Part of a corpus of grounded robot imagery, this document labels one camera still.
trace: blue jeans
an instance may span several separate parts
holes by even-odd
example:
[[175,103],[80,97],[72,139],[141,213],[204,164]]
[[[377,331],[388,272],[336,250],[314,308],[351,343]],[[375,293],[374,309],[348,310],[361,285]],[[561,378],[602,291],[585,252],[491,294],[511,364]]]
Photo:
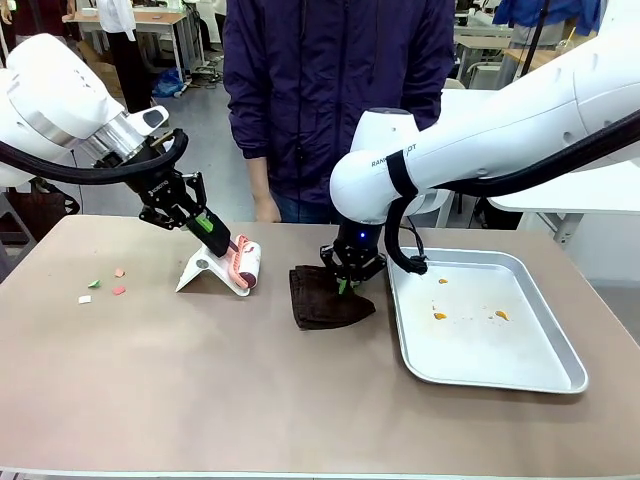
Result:
[[271,192],[280,210],[282,223],[339,224],[342,216],[333,205],[298,202],[297,198],[284,197]]

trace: green tape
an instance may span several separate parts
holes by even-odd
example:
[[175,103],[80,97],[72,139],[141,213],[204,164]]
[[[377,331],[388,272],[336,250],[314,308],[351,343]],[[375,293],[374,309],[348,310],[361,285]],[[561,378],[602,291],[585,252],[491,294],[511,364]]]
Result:
[[196,222],[198,222],[207,233],[213,232],[213,223],[211,223],[211,220],[209,220],[204,214],[196,217]]

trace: black pants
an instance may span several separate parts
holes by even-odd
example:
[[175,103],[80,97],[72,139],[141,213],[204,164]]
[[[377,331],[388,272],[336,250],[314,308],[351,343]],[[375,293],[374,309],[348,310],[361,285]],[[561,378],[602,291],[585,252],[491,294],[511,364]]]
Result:
[[137,113],[150,108],[151,83],[142,62],[138,41],[131,42],[126,33],[107,33],[107,39],[127,110],[129,113]]

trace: black pole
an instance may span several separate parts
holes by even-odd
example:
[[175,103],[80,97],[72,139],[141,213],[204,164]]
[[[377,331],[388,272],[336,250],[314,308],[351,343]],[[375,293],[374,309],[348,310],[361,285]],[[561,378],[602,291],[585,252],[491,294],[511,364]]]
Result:
[[544,0],[544,6],[542,10],[540,10],[540,18],[538,19],[538,25],[536,25],[536,30],[533,32],[533,38],[531,39],[531,45],[529,45],[529,52],[527,53],[527,58],[524,61],[524,65],[522,66],[522,74],[520,78],[524,77],[527,73],[529,73],[529,69],[531,68],[531,62],[533,61],[533,56],[536,53],[536,48],[538,48],[538,42],[540,41],[540,35],[542,34],[542,29],[544,28],[544,21],[547,19],[549,15],[549,5],[551,4],[551,0]]

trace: blue cloth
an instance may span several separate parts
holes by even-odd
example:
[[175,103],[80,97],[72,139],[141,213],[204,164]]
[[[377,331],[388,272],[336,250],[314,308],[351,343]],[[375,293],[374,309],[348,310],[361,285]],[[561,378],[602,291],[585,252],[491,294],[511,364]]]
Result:
[[[502,0],[493,23],[513,23],[535,27],[540,19],[544,0]],[[577,18],[576,33],[589,35],[600,28],[600,0],[551,0],[545,25],[555,25],[570,18]]]
[[333,205],[299,202],[297,199],[271,193],[280,210],[282,223],[309,223],[314,225],[339,224],[342,216]]
[[229,0],[224,85],[245,158],[267,157],[276,193],[329,205],[366,109],[438,119],[454,13],[454,0]]

